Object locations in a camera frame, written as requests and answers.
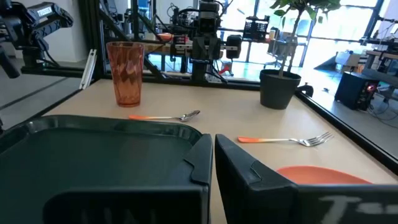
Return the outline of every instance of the black plant pot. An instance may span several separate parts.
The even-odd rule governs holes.
[[[262,70],[260,73],[260,102],[268,108],[283,110],[286,109],[292,96],[300,84],[301,76],[284,72],[279,76],[279,70]]]

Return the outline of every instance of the fork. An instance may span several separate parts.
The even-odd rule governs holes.
[[[321,134],[315,138],[310,139],[262,139],[262,138],[247,138],[247,137],[238,137],[238,141],[242,143],[262,143],[262,142],[280,142],[280,141],[293,141],[303,146],[313,147],[319,144],[325,143],[333,138],[333,135],[329,132],[325,134]]]

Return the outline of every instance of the desk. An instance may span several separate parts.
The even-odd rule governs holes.
[[[335,137],[316,147],[298,144],[239,144],[272,169],[315,165],[337,169],[377,184],[396,184],[398,178],[295,96],[286,110],[260,105],[258,91],[225,90],[154,83],[142,84],[141,105],[121,108],[116,104],[111,80],[100,80],[46,115],[75,114],[126,119],[130,114],[179,115],[201,113],[187,125],[202,133],[267,138],[311,138],[325,131]],[[225,214],[213,164],[211,221],[225,224]]]

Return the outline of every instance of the red light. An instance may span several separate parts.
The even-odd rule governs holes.
[[[367,90],[368,90],[369,92],[374,91],[374,85],[369,85]]]

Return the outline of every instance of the plant stem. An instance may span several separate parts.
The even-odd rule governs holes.
[[[285,64],[286,64],[286,59],[287,59],[287,56],[289,55],[290,47],[292,46],[292,42],[293,42],[293,37],[296,35],[297,26],[299,26],[300,17],[303,14],[303,12],[304,12],[304,9],[301,9],[301,10],[299,9],[298,10],[298,16],[297,16],[296,21],[294,22],[293,32],[292,32],[292,35],[290,36],[290,41],[287,42],[287,50],[285,52],[285,57],[284,57],[284,60],[282,62],[282,67],[279,70],[279,76],[280,77],[284,76],[284,68],[285,68]],[[290,58],[290,65],[287,68],[288,72],[290,72],[291,69],[292,69],[293,58],[294,58],[294,55],[292,55],[292,57]]]

